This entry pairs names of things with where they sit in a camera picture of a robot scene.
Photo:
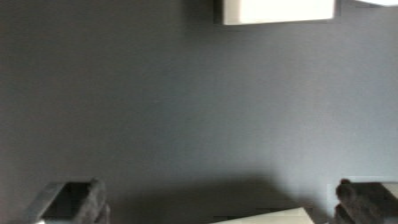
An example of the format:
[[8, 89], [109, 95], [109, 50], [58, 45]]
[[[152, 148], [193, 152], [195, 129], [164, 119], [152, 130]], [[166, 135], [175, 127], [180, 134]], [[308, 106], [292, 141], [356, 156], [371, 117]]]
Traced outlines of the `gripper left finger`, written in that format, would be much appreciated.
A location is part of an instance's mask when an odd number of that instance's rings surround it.
[[37, 202], [37, 224], [109, 224], [106, 188], [97, 179], [49, 183]]

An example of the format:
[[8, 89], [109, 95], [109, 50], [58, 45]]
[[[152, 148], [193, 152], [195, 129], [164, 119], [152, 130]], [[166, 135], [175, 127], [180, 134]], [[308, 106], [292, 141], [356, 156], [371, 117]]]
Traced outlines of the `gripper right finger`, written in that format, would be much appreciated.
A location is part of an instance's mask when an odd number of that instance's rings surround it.
[[398, 224], [398, 182], [351, 182], [335, 188], [331, 224]]

